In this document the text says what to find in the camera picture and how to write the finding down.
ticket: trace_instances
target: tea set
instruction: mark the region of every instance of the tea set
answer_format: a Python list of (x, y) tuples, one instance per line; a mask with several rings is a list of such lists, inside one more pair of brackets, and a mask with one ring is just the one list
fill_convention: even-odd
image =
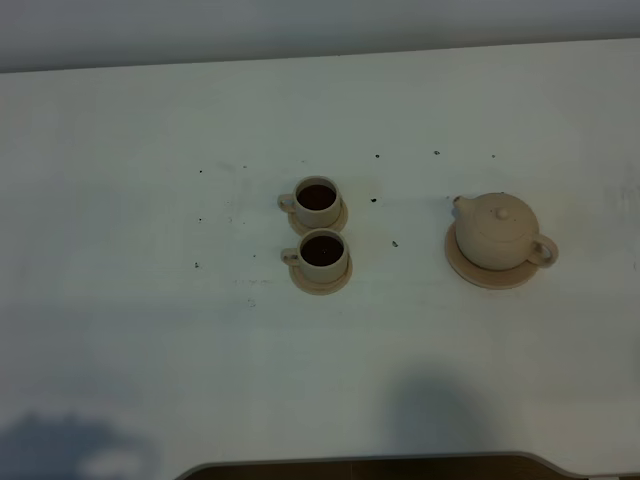
[[(296, 248), (282, 251), (293, 283), (313, 295), (344, 287), (353, 271), (349, 247), (340, 234), (347, 205), (332, 180), (307, 177), (278, 206), (301, 235)], [(527, 282), (538, 268), (558, 259), (558, 247), (540, 233), (529, 205), (507, 193), (453, 200), (456, 219), (445, 236), (445, 253), (453, 270), (479, 287), (503, 290)]]

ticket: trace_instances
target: teacup handle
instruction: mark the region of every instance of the teacup handle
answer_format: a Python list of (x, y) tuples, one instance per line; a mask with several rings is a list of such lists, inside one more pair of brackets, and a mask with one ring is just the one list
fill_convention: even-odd
[(298, 250), (295, 248), (285, 248), (280, 253), (280, 259), (290, 267), (297, 267), (298, 265), (300, 265), (300, 260), (298, 259)]
[[(558, 246), (553, 240), (549, 237), (536, 233), (533, 236), (533, 243), (539, 245), (541, 248), (536, 248), (536, 251), (533, 252), (527, 260), (543, 268), (550, 267), (556, 263), (560, 252), (558, 251)], [(544, 250), (547, 250), (549, 255), (545, 255)]]
[(295, 207), (293, 206), (293, 195), (290, 193), (280, 195), (278, 197), (278, 206), (283, 212), (293, 213), (295, 211)]

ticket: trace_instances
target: white tabletop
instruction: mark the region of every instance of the white tabletop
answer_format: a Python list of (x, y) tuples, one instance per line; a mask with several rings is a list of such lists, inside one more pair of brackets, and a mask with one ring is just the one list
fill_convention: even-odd
[[(639, 86), (638, 40), (1, 75), (0, 476), (640, 472)], [(312, 174), (350, 210), (327, 297), (279, 258)], [(516, 290), (444, 257), (451, 199), (492, 191), (560, 247)]]

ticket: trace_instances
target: white wall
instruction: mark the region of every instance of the white wall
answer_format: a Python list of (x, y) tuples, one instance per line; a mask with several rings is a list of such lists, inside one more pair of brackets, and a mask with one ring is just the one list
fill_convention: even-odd
[(0, 71), (640, 36), (640, 0), (0, 0)]

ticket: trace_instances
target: teapot spout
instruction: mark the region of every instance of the teapot spout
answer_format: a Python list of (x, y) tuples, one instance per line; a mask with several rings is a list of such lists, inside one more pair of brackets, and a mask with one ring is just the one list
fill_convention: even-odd
[(473, 200), (458, 195), (453, 199), (453, 206), (456, 207), (461, 215), (470, 214), (473, 211)]

